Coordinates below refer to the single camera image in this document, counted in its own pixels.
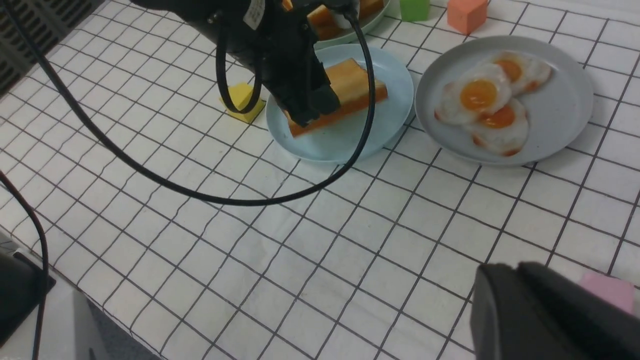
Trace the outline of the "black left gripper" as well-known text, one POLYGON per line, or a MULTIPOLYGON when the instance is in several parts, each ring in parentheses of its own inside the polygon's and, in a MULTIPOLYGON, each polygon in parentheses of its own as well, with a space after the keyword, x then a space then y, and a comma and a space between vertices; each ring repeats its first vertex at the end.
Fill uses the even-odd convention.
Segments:
POLYGON ((215 9, 215 74, 227 109, 249 112, 262 88, 300 126, 339 108, 338 96, 314 50, 317 32, 307 17, 322 6, 358 28, 359 6, 352 0, 293 0, 290 9, 279 0, 228 0, 215 9), (229 92, 227 55, 254 73, 253 93, 242 108, 234 105, 229 92))

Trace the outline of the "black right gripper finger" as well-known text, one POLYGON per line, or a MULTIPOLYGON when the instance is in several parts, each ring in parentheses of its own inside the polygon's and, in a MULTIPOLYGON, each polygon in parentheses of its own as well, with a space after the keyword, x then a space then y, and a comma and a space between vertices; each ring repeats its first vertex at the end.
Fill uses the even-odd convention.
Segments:
POLYGON ((470 331, 477 360, 637 360, 638 317, 538 262, 482 264, 470 331))

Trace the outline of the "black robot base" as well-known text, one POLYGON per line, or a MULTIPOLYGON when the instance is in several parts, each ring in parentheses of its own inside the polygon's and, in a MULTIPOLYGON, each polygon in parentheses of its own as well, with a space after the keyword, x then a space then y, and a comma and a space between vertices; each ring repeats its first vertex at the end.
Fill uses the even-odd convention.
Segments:
POLYGON ((44 272, 23 253, 0 254, 0 346, 42 301, 44 272))

